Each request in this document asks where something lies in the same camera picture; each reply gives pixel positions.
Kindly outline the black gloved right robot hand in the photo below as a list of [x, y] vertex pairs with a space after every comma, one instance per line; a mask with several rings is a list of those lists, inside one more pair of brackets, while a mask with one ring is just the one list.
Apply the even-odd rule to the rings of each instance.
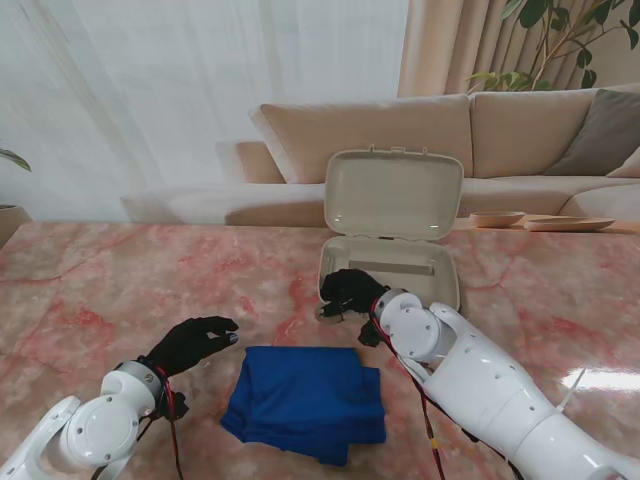
[[334, 317], [350, 311], [368, 313], [388, 290], [365, 271], [338, 270], [327, 275], [321, 286], [320, 297], [325, 302], [321, 316]]

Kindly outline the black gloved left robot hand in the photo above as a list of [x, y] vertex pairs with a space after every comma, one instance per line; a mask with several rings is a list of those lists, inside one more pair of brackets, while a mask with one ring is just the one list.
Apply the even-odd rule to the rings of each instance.
[[138, 360], [164, 378], [181, 374], [201, 360], [235, 344], [239, 326], [230, 318], [189, 318], [174, 326]]

